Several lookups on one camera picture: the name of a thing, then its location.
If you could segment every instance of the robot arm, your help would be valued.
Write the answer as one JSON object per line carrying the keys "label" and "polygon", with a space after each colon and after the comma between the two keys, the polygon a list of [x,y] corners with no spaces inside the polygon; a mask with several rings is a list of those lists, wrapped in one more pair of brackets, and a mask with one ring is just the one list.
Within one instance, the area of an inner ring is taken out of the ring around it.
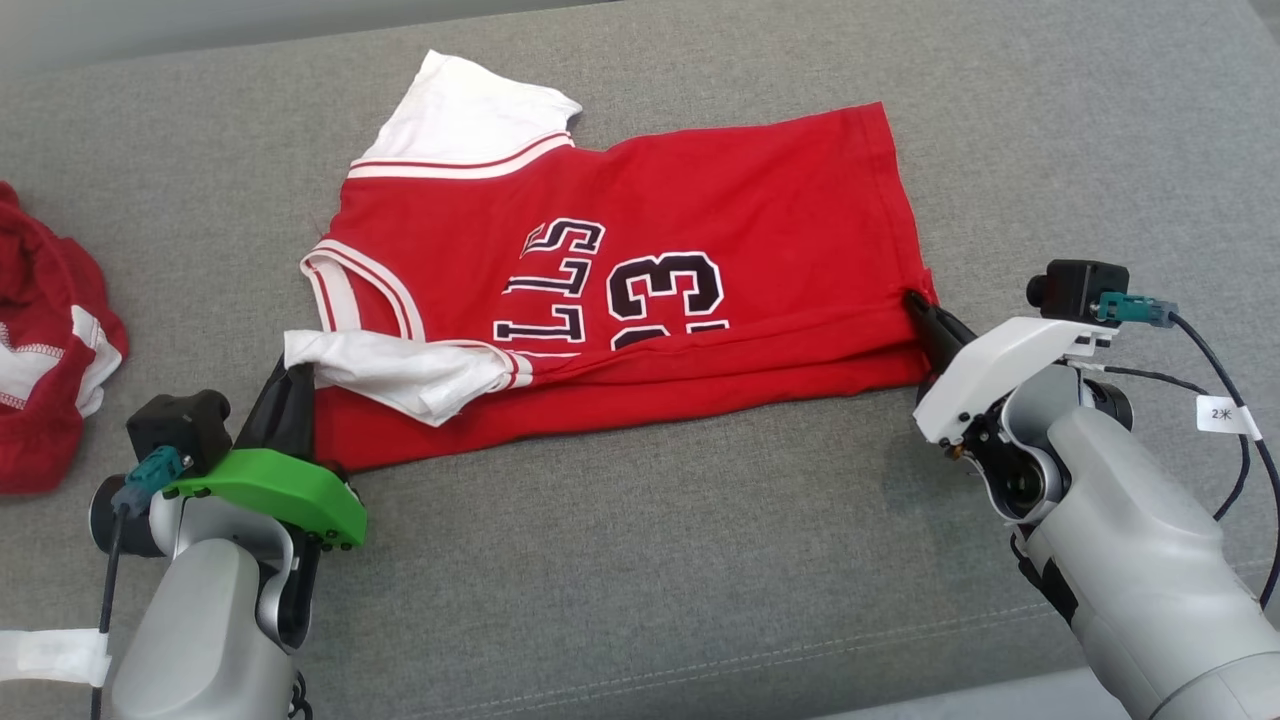
{"label": "robot arm", "polygon": [[1064,361],[1110,345],[1119,323],[1096,309],[1128,272],[1059,260],[1034,284],[1044,316],[982,337],[909,299],[938,373],[922,433],[978,469],[1020,570],[1133,717],[1280,717],[1280,634],[1222,557],[1221,529],[1129,433],[1124,395]]}
{"label": "robot arm", "polygon": [[[182,457],[182,474],[122,525],[125,552],[170,565],[111,685],[116,717],[310,720],[292,655],[316,569],[324,551],[361,544],[367,523],[346,478],[311,462],[312,393],[310,366],[278,365],[234,447],[212,391],[159,396],[129,419],[140,460],[159,447]],[[109,478],[93,501],[104,551],[122,487]]]}

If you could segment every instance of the white sleeve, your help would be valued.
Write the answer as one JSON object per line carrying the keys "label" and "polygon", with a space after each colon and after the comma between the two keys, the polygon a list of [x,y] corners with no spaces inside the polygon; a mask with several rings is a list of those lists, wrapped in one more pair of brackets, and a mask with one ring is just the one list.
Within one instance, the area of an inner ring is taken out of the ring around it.
{"label": "white sleeve", "polygon": [[486,164],[564,133],[582,106],[561,91],[507,79],[431,50],[378,140],[356,160]]}
{"label": "white sleeve", "polygon": [[315,365],[338,386],[433,428],[486,392],[529,384],[529,360],[477,341],[416,342],[369,331],[288,331],[284,366]]}

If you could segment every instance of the teal connector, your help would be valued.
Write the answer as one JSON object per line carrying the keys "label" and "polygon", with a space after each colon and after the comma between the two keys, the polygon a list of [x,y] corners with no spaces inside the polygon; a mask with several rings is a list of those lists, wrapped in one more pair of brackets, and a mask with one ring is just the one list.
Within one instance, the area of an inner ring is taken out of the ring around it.
{"label": "teal connector", "polygon": [[119,512],[128,505],[129,518],[137,518],[151,506],[151,496],[173,484],[189,466],[189,461],[177,448],[163,445],[151,451],[138,466],[124,478],[124,487],[111,496],[111,506]]}
{"label": "teal connector", "polygon": [[1146,323],[1157,328],[1174,327],[1170,313],[1178,311],[1176,302],[1156,300],[1146,295],[1103,292],[1098,297],[1097,318],[1103,322]]}

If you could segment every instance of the gray couch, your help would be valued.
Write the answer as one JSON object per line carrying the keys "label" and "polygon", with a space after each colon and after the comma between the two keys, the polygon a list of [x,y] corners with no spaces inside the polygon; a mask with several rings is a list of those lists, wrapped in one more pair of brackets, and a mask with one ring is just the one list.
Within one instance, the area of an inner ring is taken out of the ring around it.
{"label": "gray couch", "polygon": [[[0,628],[96,620],[84,512],[131,466],[129,413],[211,387],[236,427],[280,333],[317,327],[296,264],[430,47],[562,88],[586,147],[882,100],[950,309],[984,331],[1050,259],[1126,264],[1280,428],[1280,50],[1244,0],[635,0],[100,65],[0,90],[0,177],[96,255],[132,340],[61,488],[0,500]],[[1174,332],[1132,329],[1108,360],[1212,379]],[[1216,503],[1236,445],[1197,434],[1180,391],[1121,384],[1138,436]],[[325,557],[301,656],[317,717],[804,717],[1079,665],[911,398],[358,477],[370,543]],[[1257,587],[1261,473],[1225,527]],[[163,571],[123,562],[116,652]],[[86,698],[9,683],[0,716]]]}

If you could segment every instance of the red cloth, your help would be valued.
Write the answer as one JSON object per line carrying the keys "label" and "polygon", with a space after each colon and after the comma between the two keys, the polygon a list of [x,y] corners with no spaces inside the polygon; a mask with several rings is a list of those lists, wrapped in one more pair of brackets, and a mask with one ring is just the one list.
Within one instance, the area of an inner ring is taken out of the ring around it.
{"label": "red cloth", "polygon": [[361,470],[925,374],[902,296],[933,287],[878,104],[454,177],[476,168],[357,163],[305,268],[325,329],[483,341],[524,372],[439,428],[321,389],[323,459]]}
{"label": "red cloth", "polygon": [[[20,374],[15,369],[32,366],[23,359],[47,359],[52,365],[29,393],[0,393],[0,492],[50,491],[70,466],[82,411],[96,410],[96,402],[86,400],[88,391],[114,369],[109,363],[128,354],[128,341],[124,325],[108,309],[106,284],[93,259],[76,241],[55,236],[23,213],[18,195],[3,182],[0,343],[0,359],[9,363],[8,380],[0,378],[6,388]],[[111,351],[118,356],[108,357]]]}

